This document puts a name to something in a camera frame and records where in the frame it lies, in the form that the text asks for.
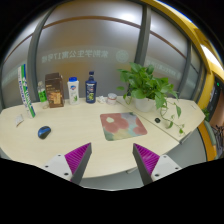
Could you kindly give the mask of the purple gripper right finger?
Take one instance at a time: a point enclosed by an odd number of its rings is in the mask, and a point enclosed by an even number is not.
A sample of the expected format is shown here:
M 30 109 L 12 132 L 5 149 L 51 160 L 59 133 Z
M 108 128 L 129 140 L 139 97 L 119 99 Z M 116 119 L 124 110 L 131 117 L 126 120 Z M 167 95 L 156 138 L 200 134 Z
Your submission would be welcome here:
M 181 170 L 168 155 L 159 156 L 136 143 L 133 144 L 133 156 L 144 185 Z

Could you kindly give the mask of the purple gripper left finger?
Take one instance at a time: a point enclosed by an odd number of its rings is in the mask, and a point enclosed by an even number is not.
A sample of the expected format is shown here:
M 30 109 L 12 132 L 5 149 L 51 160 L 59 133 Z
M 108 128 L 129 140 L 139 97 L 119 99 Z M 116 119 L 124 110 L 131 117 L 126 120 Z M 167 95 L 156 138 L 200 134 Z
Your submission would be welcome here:
M 87 143 L 65 155 L 57 154 L 43 166 L 43 169 L 79 185 L 91 154 L 91 144 Z

